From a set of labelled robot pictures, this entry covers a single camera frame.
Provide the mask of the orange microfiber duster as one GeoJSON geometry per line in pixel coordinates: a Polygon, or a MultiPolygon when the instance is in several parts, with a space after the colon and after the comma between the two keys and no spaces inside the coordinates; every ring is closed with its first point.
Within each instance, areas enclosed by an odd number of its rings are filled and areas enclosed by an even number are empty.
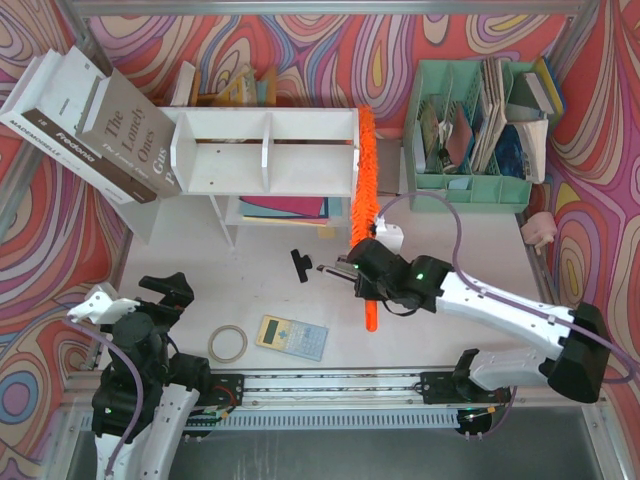
{"type": "MultiPolygon", "coordinates": [[[[372,238],[372,226],[379,211],[377,202],[378,164],[375,118],[370,107],[358,108],[359,160],[355,197],[351,206],[350,247],[372,238]]],[[[364,278],[356,281],[356,296],[365,301],[365,327],[369,332],[378,328],[377,292],[364,278]]]]}

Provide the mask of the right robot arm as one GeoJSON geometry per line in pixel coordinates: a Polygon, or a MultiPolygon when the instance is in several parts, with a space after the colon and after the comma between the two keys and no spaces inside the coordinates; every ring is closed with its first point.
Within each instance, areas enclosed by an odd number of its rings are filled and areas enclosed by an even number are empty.
{"type": "Polygon", "coordinates": [[[510,351],[465,351],[453,373],[461,394],[548,385],[569,400],[598,400],[616,348],[596,306],[535,302],[469,278],[431,256],[407,261],[373,238],[353,247],[346,261],[357,271],[355,290],[361,298],[396,303],[407,316],[426,310],[467,318],[525,342],[510,351]]]}

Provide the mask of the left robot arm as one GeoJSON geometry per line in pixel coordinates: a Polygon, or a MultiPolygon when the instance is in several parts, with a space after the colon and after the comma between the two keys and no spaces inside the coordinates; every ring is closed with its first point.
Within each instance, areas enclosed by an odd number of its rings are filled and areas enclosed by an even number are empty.
{"type": "Polygon", "coordinates": [[[92,398],[99,479],[167,478],[186,420],[212,385],[207,359],[169,351],[169,331],[194,299],[185,275],[139,284],[161,300],[126,299],[101,284],[83,304],[110,332],[111,361],[92,398]]]}

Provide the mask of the black silver stapler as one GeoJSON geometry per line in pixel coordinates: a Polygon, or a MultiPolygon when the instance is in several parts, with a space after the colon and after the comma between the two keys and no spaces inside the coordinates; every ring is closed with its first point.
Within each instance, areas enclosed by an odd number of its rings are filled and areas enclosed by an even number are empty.
{"type": "Polygon", "coordinates": [[[352,267],[352,264],[350,264],[350,263],[347,261],[347,256],[346,256],[346,255],[340,255],[340,256],[337,258],[336,262],[335,262],[335,266],[336,266],[336,267],[344,267],[344,268],[347,268],[347,267],[352,267]]]}

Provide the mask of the masking tape roll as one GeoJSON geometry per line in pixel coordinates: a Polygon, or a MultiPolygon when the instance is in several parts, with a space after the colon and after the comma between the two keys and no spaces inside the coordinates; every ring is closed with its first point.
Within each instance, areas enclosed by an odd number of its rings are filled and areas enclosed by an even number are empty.
{"type": "Polygon", "coordinates": [[[220,364],[231,364],[245,354],[248,338],[239,326],[223,325],[212,332],[207,346],[211,359],[220,364]]]}

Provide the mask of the yellow sticky note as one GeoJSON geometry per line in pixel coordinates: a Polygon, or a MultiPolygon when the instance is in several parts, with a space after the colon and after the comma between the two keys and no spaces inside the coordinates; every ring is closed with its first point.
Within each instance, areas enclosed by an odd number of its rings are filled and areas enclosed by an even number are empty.
{"type": "Polygon", "coordinates": [[[336,236],[336,229],[333,227],[318,227],[317,236],[319,239],[333,239],[336,236]]]}

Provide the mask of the black binder clip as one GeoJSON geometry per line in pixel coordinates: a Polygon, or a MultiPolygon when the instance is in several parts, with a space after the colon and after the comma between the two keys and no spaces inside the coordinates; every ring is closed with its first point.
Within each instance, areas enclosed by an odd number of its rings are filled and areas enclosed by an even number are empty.
{"type": "Polygon", "coordinates": [[[293,249],[290,252],[298,279],[301,283],[308,281],[307,271],[313,268],[313,263],[309,255],[302,255],[298,249],[293,249]]]}

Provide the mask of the stack of coloured paper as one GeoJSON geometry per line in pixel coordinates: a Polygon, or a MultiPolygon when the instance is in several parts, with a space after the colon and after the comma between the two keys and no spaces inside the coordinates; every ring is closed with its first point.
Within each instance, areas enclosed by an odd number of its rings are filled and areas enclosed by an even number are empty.
{"type": "Polygon", "coordinates": [[[326,197],[242,196],[239,211],[246,219],[324,225],[329,219],[326,197]]]}

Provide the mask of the yellow grey calculator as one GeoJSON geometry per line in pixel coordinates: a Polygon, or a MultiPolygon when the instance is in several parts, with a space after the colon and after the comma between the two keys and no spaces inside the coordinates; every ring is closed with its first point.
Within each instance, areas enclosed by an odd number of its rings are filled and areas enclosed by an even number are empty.
{"type": "Polygon", "coordinates": [[[320,362],[328,333],[326,327],[265,315],[258,331],[256,345],[320,362]]]}

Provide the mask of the grey cardboard sheet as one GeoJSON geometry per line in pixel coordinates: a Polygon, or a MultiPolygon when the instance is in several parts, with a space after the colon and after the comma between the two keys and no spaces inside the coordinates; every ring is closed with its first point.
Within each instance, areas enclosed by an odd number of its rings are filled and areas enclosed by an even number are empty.
{"type": "Polygon", "coordinates": [[[395,196],[400,187],[401,143],[399,140],[377,140],[377,193],[395,196]]]}

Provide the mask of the green desk organizer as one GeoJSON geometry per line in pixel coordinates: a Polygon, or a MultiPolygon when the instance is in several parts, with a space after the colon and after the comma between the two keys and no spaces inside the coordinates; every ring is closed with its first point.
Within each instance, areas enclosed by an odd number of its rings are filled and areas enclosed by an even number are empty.
{"type": "Polygon", "coordinates": [[[502,171],[496,148],[510,132],[515,75],[530,69],[495,57],[421,60],[403,131],[408,190],[434,192],[463,213],[523,212],[532,183],[502,171]]]}

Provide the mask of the pink piggy figure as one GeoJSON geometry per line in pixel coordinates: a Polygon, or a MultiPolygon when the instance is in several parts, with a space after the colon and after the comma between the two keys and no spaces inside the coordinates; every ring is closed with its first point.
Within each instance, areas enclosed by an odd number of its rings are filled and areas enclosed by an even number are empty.
{"type": "Polygon", "coordinates": [[[543,248],[553,243],[557,234],[553,214],[548,211],[535,213],[521,227],[521,234],[524,242],[541,255],[543,248]]]}

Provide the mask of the brown Lonely Ones book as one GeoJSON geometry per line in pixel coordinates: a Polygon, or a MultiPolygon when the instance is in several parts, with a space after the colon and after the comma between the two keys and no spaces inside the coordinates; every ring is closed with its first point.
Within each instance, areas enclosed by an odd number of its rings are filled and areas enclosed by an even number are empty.
{"type": "Polygon", "coordinates": [[[160,198],[181,193],[171,168],[175,123],[122,73],[97,78],[77,137],[160,198]]]}

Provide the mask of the Fredonia book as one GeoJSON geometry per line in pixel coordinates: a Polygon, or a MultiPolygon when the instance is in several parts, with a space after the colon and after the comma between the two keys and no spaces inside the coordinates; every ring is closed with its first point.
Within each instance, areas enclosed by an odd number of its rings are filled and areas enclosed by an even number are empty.
{"type": "Polygon", "coordinates": [[[78,138],[76,129],[94,82],[104,75],[75,47],[61,55],[44,92],[23,117],[51,138],[53,149],[70,168],[87,173],[89,182],[108,193],[113,201],[154,201],[156,194],[152,190],[78,138]]]}

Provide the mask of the white Mademoiselle book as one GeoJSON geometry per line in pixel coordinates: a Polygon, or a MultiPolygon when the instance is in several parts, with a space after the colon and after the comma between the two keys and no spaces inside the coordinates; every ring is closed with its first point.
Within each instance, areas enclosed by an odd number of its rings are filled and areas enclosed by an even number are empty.
{"type": "Polygon", "coordinates": [[[1,107],[1,122],[43,150],[49,150],[50,146],[33,125],[24,120],[23,113],[35,106],[61,59],[62,55],[54,50],[33,59],[1,107]]]}

